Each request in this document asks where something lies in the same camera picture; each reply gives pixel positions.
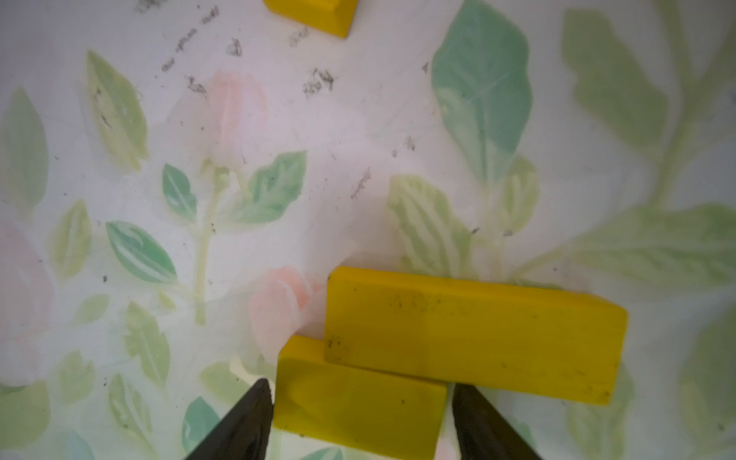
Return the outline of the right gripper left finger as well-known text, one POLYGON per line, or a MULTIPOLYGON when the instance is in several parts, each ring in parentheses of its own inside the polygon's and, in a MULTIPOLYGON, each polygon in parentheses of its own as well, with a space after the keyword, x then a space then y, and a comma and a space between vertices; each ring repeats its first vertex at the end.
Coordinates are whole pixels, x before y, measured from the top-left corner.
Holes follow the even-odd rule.
POLYGON ((187 460, 265 460, 273 422, 269 382, 258 379, 187 460))

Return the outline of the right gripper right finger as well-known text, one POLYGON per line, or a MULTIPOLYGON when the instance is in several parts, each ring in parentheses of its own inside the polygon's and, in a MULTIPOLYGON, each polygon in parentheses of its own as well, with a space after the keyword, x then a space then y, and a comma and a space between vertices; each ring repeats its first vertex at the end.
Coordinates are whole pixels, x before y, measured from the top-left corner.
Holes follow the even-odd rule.
POLYGON ((473 385, 458 383, 452 415, 462 460, 541 460, 473 385))

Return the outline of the yellow long block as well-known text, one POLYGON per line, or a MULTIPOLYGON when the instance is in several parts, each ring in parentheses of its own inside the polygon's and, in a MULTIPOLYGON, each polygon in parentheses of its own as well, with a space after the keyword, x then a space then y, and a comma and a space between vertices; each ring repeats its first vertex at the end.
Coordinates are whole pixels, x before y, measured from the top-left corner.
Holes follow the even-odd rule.
POLYGON ((397 459, 432 459, 444 383, 332 364, 321 340, 290 338, 278 356, 276 429, 397 459))
POLYGON ((336 268, 325 358, 335 364, 607 404, 625 309, 586 293, 336 268))

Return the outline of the yellow small block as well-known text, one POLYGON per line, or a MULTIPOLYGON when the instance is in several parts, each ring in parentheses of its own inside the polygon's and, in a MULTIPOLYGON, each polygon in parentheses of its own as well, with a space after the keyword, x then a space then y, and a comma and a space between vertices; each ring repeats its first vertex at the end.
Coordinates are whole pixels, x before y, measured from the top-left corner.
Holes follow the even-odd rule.
POLYGON ((347 38, 358 0, 264 0, 264 4, 276 15, 338 38, 347 38))

